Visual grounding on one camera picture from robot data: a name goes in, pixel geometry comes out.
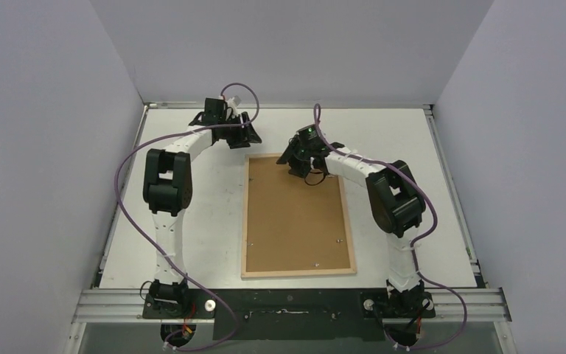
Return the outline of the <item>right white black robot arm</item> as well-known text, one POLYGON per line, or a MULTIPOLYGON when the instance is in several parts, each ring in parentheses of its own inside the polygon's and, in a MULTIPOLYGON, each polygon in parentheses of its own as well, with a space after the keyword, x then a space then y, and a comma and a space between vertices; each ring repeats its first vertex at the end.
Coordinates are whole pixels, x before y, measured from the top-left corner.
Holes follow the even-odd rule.
POLYGON ((298 130, 277 162, 287 165, 289 173, 299 178, 322 173, 365 187, 374 222, 388 240, 387 309, 399 318, 435 315, 410 244, 419 233, 426 203, 413 187, 415 181, 405 162, 386 166, 358 156, 341 143, 327 144, 315 125, 298 130))

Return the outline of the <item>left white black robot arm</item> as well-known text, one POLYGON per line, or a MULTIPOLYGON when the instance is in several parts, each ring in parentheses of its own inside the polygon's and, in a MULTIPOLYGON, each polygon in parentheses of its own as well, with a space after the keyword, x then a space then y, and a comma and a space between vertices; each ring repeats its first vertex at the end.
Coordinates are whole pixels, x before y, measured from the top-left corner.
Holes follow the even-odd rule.
POLYGON ((238 110, 240 102, 238 96, 206 99, 186 135, 146 154, 143 199, 152 213, 154 241, 160 248, 147 301, 171 317, 189 315, 194 307, 185 277, 182 235, 185 211, 193 196, 192 162, 220 140, 231 149, 262 141, 249 114, 238 110))

